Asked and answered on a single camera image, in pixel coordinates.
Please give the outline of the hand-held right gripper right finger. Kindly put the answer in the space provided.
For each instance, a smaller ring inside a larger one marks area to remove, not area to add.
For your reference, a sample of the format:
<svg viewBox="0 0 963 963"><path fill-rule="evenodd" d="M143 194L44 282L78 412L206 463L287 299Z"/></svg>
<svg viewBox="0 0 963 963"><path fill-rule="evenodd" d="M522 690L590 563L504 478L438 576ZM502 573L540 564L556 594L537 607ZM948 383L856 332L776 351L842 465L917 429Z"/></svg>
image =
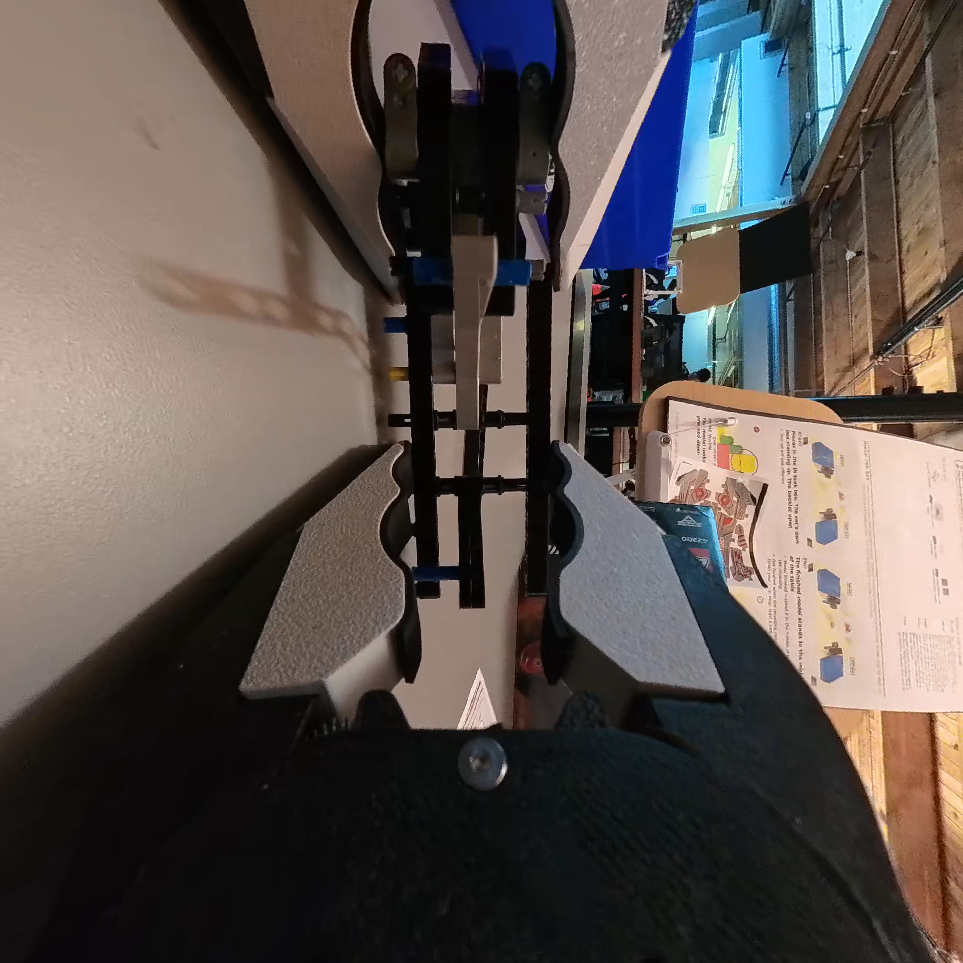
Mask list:
<svg viewBox="0 0 963 963"><path fill-rule="evenodd" d="M550 457L543 619L548 683L626 716L644 696L725 693L662 530L569 444Z"/></svg>

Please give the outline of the black pole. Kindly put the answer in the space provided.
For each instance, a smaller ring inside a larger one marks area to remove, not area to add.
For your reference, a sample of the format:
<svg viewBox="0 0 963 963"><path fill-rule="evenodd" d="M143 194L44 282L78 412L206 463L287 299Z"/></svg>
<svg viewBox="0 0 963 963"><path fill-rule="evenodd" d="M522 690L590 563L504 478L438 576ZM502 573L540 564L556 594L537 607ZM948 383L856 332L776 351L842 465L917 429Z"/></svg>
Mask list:
<svg viewBox="0 0 963 963"><path fill-rule="evenodd" d="M962 423L959 392L896 395L830 396L805 399L820 403L848 424L957 424ZM587 403L585 427L637 426L642 403Z"/></svg>

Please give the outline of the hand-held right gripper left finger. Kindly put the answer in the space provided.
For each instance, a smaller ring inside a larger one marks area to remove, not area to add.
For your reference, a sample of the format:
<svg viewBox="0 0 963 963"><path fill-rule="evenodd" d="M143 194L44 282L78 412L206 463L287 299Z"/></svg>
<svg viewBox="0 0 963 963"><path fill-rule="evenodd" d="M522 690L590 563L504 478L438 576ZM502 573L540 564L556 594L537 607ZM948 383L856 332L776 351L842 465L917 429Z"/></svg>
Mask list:
<svg viewBox="0 0 963 963"><path fill-rule="evenodd" d="M249 700L359 700L412 683L422 660L410 445L396 443L302 528L240 681Z"/></svg>

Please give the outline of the dark toy set box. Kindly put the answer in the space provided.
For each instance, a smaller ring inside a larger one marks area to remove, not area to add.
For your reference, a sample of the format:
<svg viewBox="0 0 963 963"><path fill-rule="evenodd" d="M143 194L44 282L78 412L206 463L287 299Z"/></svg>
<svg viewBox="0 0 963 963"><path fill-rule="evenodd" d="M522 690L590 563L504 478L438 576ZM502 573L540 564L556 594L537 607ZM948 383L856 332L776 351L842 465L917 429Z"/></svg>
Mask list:
<svg viewBox="0 0 963 963"><path fill-rule="evenodd" d="M637 506L665 535L681 541L717 583L728 588L716 523L709 508L652 501ZM541 644L545 627L551 626L546 613L548 598L528 595L525 585L524 578L519 577L512 726L521 730L548 727L567 698L562 686L554 689L548 685L543 669Z"/></svg>

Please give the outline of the beige rounded board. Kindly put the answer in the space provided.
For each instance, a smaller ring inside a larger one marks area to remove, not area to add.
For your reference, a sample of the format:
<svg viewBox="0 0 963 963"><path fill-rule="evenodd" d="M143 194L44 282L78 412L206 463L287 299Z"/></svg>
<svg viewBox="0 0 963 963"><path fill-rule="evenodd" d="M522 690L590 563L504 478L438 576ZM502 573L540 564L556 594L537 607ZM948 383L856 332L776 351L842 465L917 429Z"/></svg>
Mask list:
<svg viewBox="0 0 963 963"><path fill-rule="evenodd" d="M740 230L726 227L688 239L677 251L676 305L689 316L732 304L740 296Z"/></svg>

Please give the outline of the blue storage bin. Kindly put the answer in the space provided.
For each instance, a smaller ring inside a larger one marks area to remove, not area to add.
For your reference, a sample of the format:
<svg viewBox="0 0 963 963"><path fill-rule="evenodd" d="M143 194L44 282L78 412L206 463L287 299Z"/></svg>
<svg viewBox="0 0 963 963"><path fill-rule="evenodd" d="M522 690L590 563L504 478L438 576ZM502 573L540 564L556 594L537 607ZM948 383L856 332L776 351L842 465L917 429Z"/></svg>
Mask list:
<svg viewBox="0 0 963 963"><path fill-rule="evenodd" d="M518 68L550 76L552 118L557 36L554 2L452 2L475 62L504 50ZM579 269L663 268L668 260L680 175L695 38L695 8L644 116L608 207Z"/></svg>

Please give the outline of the printed task sheet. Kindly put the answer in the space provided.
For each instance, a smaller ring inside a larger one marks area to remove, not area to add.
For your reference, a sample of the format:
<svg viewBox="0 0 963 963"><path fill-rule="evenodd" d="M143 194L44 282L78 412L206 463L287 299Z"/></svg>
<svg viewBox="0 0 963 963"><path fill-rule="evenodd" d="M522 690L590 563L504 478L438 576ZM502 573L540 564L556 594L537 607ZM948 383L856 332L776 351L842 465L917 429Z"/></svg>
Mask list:
<svg viewBox="0 0 963 963"><path fill-rule="evenodd" d="M961 452L671 399L657 499L710 510L726 583L825 707L962 710Z"/></svg>

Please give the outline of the black toy brick model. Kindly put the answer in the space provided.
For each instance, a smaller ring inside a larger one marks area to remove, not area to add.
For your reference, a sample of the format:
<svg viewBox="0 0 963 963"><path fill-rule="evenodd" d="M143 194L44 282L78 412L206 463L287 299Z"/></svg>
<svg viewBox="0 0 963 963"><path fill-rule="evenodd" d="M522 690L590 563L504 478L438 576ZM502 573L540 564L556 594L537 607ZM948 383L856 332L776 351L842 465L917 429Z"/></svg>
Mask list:
<svg viewBox="0 0 963 963"><path fill-rule="evenodd" d="M456 582L486 603L484 499L526 498L523 586L547 591L551 447L552 77L488 48L474 90L453 85L451 46L383 66L379 216L405 315L420 598Z"/></svg>

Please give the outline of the black panel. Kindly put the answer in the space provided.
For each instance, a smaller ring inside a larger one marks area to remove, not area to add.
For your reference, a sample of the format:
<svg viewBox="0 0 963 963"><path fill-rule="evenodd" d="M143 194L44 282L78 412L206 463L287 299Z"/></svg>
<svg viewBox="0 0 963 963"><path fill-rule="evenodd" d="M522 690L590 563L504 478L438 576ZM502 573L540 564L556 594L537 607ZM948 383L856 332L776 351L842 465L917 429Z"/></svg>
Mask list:
<svg viewBox="0 0 963 963"><path fill-rule="evenodd" d="M810 205L806 201L740 228L740 294L811 274L810 241Z"/></svg>

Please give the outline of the open instruction booklet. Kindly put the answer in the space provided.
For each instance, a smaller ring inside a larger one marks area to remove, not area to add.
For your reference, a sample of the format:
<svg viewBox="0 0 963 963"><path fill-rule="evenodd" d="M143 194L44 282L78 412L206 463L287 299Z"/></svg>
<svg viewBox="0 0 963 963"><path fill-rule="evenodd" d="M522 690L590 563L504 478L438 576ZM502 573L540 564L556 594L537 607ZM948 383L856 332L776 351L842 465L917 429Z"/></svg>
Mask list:
<svg viewBox="0 0 963 963"><path fill-rule="evenodd" d="M479 668L475 673L456 728L458 730L487 730L494 727L498 721L483 671Z"/></svg>

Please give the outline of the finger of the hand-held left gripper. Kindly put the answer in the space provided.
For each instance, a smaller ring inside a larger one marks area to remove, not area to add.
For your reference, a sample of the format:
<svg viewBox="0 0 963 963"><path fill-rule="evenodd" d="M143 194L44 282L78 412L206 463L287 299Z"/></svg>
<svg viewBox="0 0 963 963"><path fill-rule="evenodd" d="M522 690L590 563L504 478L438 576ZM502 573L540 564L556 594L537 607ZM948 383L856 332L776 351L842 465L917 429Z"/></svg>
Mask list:
<svg viewBox="0 0 963 963"><path fill-rule="evenodd" d="M400 299L379 219L381 164L355 98L354 1L247 1L271 103L360 256Z"/></svg>
<svg viewBox="0 0 963 963"><path fill-rule="evenodd" d="M560 1L553 79L553 288L570 285L668 64L666 1Z"/></svg>

